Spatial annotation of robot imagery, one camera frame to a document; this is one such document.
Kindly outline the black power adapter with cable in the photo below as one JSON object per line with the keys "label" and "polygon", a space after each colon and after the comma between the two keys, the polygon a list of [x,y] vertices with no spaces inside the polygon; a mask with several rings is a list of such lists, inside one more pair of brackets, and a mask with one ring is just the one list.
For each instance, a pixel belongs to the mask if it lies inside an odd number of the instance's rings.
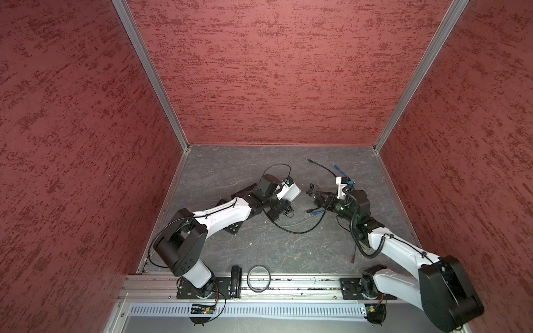
{"label": "black power adapter with cable", "polygon": [[308,191],[306,191],[306,194],[309,197],[316,198],[316,196],[320,193],[320,187],[316,184],[310,183]]}

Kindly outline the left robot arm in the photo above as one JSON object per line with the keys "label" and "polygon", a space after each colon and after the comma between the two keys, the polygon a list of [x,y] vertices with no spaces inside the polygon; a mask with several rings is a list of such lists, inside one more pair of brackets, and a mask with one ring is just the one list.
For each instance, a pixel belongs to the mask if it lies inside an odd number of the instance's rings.
{"label": "left robot arm", "polygon": [[247,220],[265,213],[275,222],[301,193],[291,177],[279,180],[265,174],[258,183],[220,201],[215,207],[173,215],[151,243],[152,249],[174,276],[191,284],[199,298],[215,293],[215,275],[200,259],[205,241],[220,231],[235,234]]}

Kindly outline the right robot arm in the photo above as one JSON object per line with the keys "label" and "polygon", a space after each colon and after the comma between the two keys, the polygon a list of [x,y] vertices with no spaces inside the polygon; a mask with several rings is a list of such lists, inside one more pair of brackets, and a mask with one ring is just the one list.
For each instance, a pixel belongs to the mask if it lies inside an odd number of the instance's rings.
{"label": "right robot arm", "polygon": [[316,191],[309,196],[318,207],[348,222],[355,247],[364,257],[385,255],[407,271],[397,273],[381,264],[365,269],[359,281],[365,298],[390,295],[408,302],[443,332],[484,314],[481,298],[461,262],[427,252],[394,234],[372,216],[365,191],[348,186],[340,195]]}

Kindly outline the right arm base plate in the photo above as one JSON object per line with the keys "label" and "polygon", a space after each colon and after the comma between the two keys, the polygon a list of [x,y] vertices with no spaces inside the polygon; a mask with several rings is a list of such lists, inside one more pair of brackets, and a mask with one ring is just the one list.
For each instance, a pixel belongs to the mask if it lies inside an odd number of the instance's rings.
{"label": "right arm base plate", "polygon": [[340,291],[345,301],[396,301],[397,297],[379,292],[367,291],[366,283],[360,277],[341,277]]}

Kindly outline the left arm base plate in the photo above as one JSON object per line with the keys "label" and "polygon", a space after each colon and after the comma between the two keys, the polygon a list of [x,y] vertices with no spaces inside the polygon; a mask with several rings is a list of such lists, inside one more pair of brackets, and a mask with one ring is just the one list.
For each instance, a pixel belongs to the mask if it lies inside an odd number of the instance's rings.
{"label": "left arm base plate", "polygon": [[214,300],[215,298],[220,298],[222,300],[231,299],[229,294],[230,277],[215,277],[200,289],[196,288],[190,281],[181,278],[176,283],[176,288],[176,298],[180,300]]}

